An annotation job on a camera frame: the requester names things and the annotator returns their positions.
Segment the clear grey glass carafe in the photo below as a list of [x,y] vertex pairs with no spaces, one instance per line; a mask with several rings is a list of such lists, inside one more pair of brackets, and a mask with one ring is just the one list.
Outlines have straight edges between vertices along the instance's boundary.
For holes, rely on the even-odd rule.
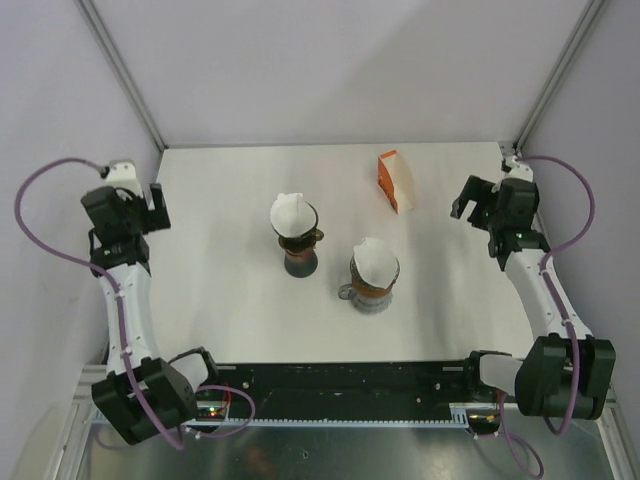
[[344,284],[338,289],[338,297],[348,301],[358,312],[365,315],[376,315],[385,311],[392,303],[393,292],[389,291],[381,297],[367,297],[358,293],[353,284]]

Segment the orange coffee filter box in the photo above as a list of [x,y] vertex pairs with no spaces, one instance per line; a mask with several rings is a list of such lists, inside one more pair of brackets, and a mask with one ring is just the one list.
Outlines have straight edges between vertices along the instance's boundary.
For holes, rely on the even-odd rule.
[[377,183],[396,214],[415,208],[416,193],[412,172],[397,150],[378,156]]

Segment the white paper coffee filter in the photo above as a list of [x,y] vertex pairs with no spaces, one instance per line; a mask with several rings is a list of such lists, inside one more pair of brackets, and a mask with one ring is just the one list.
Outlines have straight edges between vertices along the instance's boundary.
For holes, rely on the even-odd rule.
[[297,238],[316,226],[318,216],[302,193],[279,193],[271,206],[269,219],[278,235]]

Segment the olive green dripper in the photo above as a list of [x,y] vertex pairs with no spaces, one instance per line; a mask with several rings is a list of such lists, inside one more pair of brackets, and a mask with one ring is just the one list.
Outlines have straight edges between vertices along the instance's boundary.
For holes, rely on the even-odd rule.
[[278,244],[285,251],[299,253],[307,249],[314,248],[316,243],[322,241],[324,232],[315,227],[297,237],[284,237],[278,235]]

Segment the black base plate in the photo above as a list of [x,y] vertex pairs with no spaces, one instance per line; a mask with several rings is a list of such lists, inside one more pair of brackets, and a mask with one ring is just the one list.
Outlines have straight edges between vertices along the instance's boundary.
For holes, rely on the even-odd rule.
[[220,364],[219,384],[247,393],[254,419],[444,420],[450,408],[493,407],[497,389],[479,381],[478,362]]

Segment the red-rimmed dark carafe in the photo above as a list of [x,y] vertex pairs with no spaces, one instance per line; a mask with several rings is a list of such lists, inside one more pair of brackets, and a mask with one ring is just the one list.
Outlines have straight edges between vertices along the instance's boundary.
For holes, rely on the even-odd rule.
[[295,278],[306,278],[312,275],[318,266],[318,257],[313,248],[300,252],[285,251],[284,267],[287,273]]

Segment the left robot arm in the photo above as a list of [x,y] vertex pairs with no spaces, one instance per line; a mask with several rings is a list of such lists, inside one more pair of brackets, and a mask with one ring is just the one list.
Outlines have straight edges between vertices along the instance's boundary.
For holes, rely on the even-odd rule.
[[105,379],[91,387],[98,410],[122,439],[135,445],[193,419],[196,397],[207,400],[221,387],[211,354],[196,347],[165,360],[151,312],[150,249],[147,234],[170,228],[162,188],[108,182],[86,193],[81,204],[89,232],[92,274],[107,307],[109,352]]

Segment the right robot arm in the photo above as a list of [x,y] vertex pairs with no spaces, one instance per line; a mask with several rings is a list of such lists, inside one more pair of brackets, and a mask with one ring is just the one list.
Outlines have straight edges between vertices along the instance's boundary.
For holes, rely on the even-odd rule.
[[616,352],[581,321],[555,273],[550,247],[533,227],[540,195],[521,178],[500,183],[470,176],[453,201],[460,218],[475,204],[468,221],[489,235],[488,251],[514,286],[534,343],[524,359],[507,354],[472,353],[478,366],[463,373],[461,388],[473,401],[496,389],[515,398],[525,416],[596,420],[604,409]]

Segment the clear grey ribbed dripper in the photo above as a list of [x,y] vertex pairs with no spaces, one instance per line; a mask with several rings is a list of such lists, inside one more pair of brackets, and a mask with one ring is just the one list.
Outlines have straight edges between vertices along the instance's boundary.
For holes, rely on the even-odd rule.
[[387,289],[399,275],[399,263],[397,260],[366,260],[358,261],[355,257],[351,261],[354,269],[354,278],[373,289]]

